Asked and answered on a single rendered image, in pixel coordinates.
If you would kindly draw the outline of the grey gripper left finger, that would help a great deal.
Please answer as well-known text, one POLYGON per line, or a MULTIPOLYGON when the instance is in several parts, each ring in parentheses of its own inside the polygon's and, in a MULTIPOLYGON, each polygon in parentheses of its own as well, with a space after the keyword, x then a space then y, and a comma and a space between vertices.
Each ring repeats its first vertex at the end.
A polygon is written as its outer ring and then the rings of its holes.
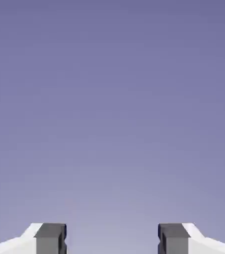
POLYGON ((67 254, 67 225, 31 223, 24 233, 0 243, 0 254, 67 254))

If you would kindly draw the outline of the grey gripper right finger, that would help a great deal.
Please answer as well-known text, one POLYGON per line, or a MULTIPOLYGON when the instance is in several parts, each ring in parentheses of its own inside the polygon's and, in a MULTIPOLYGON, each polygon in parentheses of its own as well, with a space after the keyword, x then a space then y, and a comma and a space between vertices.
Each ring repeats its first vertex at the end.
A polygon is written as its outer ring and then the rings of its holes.
POLYGON ((157 254, 225 254, 225 243, 205 237, 193 223, 159 223, 157 254))

